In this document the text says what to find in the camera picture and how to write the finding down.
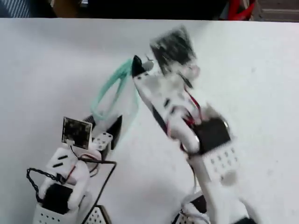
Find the robotic arm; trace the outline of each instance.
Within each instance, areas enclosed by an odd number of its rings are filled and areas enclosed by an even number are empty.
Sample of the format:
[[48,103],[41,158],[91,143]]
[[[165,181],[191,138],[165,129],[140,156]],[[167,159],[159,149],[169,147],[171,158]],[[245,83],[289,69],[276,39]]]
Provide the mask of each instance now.
[[[198,77],[199,67],[186,30],[180,28],[154,40],[151,48],[162,73],[155,70],[152,61],[142,64],[135,56],[134,83],[160,127],[169,138],[179,140],[181,150],[187,154],[206,200],[210,222],[261,223],[254,207],[235,191],[240,163],[228,123],[208,103],[201,107],[187,90]],[[191,214],[186,216],[196,220]]]

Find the white robot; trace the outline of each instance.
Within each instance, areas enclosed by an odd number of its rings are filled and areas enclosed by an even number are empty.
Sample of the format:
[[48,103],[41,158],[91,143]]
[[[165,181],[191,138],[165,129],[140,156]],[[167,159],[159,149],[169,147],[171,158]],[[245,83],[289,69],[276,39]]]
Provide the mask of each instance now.
[[[182,202],[172,224],[262,223],[254,206],[234,189],[240,163],[228,123],[208,102],[199,104],[188,91],[199,67],[186,30],[182,27],[153,40],[151,48],[157,63],[142,63],[135,56],[133,81],[163,131],[180,142],[201,187],[201,192]],[[98,201],[116,166],[116,162],[105,159],[117,143],[121,117],[95,138],[94,126],[92,116],[84,121],[64,118],[64,145],[55,152],[46,172],[27,170],[38,202],[34,224],[111,223]],[[98,181],[99,164],[113,168],[103,188],[91,193],[89,187]],[[40,188],[31,179],[31,171],[46,175]]]

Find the white table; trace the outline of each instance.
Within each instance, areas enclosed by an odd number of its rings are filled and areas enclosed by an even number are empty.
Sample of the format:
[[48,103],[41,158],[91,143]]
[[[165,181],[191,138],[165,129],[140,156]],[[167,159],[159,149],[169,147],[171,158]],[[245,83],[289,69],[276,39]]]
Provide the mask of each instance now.
[[[31,222],[26,168],[44,168],[60,145],[63,116],[88,115],[113,70],[179,24],[198,56],[196,88],[235,124],[247,172],[240,191],[272,224],[298,222],[299,24],[1,19],[0,223]],[[142,102],[121,144],[101,198],[112,222],[170,223],[192,188],[184,156]]]

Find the hole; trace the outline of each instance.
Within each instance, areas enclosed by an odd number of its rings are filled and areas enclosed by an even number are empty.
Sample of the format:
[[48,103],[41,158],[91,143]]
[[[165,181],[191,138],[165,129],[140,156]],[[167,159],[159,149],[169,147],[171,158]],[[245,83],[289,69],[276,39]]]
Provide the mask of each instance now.
[[54,164],[54,165],[53,165],[53,168],[55,168],[55,167],[60,167],[60,166],[62,166],[62,165],[63,165],[63,163],[60,162],[60,163]]
[[171,111],[170,111],[170,114],[174,114],[174,112],[176,111],[176,107],[174,106]]
[[170,103],[170,99],[166,98],[166,100],[164,102],[164,107],[167,107],[169,103]]
[[59,158],[58,158],[58,160],[63,160],[63,159],[65,159],[65,158],[67,158],[68,156],[67,155],[63,155],[63,156],[60,156]]

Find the black wire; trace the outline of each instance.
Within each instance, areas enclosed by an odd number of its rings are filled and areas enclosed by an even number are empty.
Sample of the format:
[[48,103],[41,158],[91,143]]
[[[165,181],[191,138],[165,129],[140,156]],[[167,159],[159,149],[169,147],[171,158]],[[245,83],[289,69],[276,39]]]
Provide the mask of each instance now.
[[39,192],[38,186],[36,185],[36,183],[34,183],[34,181],[32,180],[32,178],[30,177],[30,172],[31,172],[31,171],[34,171],[34,172],[37,172],[37,173],[39,173],[39,174],[45,175],[46,177],[49,177],[49,178],[51,178],[52,180],[57,181],[57,182],[60,182],[61,184],[63,184],[63,182],[62,182],[58,177],[56,177],[56,176],[54,176],[54,175],[52,175],[52,174],[49,174],[49,173],[47,173],[47,172],[44,172],[44,171],[42,171],[42,170],[40,170],[40,169],[28,168],[28,169],[27,169],[27,175],[26,175],[26,177],[27,177],[27,179],[29,180],[29,182],[31,183],[31,185],[32,185],[32,187],[34,188],[34,190],[36,191],[36,200],[37,200],[38,203],[42,203],[43,200],[42,200],[42,199],[39,197],[39,195],[38,195],[38,192]]
[[74,150],[73,150],[73,147],[72,147],[72,146],[69,146],[69,148],[71,149],[71,151],[73,152],[73,154],[74,154],[77,158],[79,158],[79,157],[77,156],[77,154],[75,154],[75,152],[74,152]]
[[[103,186],[102,186],[102,188],[101,188],[101,190],[100,190],[100,193],[99,193],[97,199],[95,200],[95,202],[94,202],[94,204],[93,204],[93,208],[94,208],[94,206],[97,204],[99,198],[101,197],[101,195],[102,195],[102,193],[103,193],[103,191],[104,191],[104,188],[105,188],[105,186],[106,186],[106,184],[107,184],[107,182],[108,182],[108,180],[109,180],[111,174],[112,174],[113,171],[115,170],[116,165],[117,165],[117,162],[114,162],[114,161],[102,161],[102,160],[91,160],[91,159],[84,159],[84,158],[79,158],[79,160],[84,161],[84,162],[94,162],[94,163],[99,163],[99,164],[114,164],[114,166],[112,167],[110,173],[108,174],[108,176],[107,176],[105,182],[103,183]],[[92,209],[90,209],[89,213],[87,214],[87,216],[86,216],[85,219],[83,220],[82,224],[86,222],[86,220],[88,219],[88,217],[89,217],[89,215],[90,215],[91,212],[92,212]]]

